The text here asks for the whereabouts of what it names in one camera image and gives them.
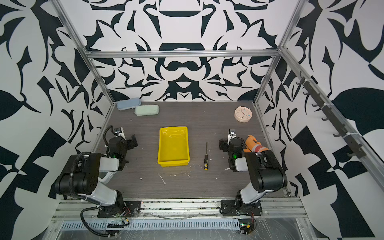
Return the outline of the blue pencil case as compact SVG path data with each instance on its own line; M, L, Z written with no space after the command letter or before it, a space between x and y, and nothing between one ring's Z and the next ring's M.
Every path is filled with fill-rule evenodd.
M116 103L116 107L119 111L135 109L137 106L142 104L140 98L133 98L128 100L118 101Z

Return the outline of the black yellow screwdriver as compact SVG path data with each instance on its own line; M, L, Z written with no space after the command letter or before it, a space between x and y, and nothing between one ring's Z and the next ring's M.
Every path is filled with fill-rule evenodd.
M204 157L204 170L207 171L209 169L209 156L208 156L208 142L206 142L206 153Z

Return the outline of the pink round clock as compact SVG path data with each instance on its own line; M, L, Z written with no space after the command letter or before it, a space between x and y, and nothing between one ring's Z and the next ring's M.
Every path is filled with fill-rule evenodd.
M240 123L247 123L252 119L253 113L251 109L239 106L235 109L234 117Z

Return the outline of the green pencil case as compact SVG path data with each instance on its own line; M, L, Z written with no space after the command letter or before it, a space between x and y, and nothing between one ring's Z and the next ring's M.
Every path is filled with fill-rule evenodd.
M139 117L157 115L159 112L158 105L140 105L135 108L135 115Z

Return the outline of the yellow plastic bin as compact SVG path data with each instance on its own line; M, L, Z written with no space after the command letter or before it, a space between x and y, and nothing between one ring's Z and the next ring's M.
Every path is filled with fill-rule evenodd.
M188 128L161 128L159 130L158 164L165 168L186 166L189 162Z

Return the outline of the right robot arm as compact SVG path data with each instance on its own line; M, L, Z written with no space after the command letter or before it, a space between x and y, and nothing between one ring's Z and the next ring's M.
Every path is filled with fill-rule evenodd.
M287 176L274 153L249 135L246 140L221 139L219 149L229 155L229 168L233 172L247 172L250 182L236 195L237 210L254 206L268 193L285 188Z

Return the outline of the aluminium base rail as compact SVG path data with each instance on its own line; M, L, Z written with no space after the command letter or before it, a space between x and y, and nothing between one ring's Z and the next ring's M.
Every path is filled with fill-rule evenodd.
M307 212L299 198L262 198L260 205L250 214L226 214L221 199L144 199L105 220L184 220L184 219L246 219L255 218L306 218Z

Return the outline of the orange plush toy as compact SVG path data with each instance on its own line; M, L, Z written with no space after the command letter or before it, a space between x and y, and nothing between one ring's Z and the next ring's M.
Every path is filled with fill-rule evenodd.
M253 135L248 135L248 138L245 141L245 153L250 153L250 152L265 152L268 151L269 149L265 146L263 146Z

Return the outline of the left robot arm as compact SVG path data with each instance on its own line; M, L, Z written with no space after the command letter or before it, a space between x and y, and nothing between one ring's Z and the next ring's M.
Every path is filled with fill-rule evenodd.
M91 152L71 155L55 181L56 192L93 203L105 211L120 211L125 207L122 194L106 183L124 169L127 151L137 146L135 135L127 140L120 134L110 139L104 155Z

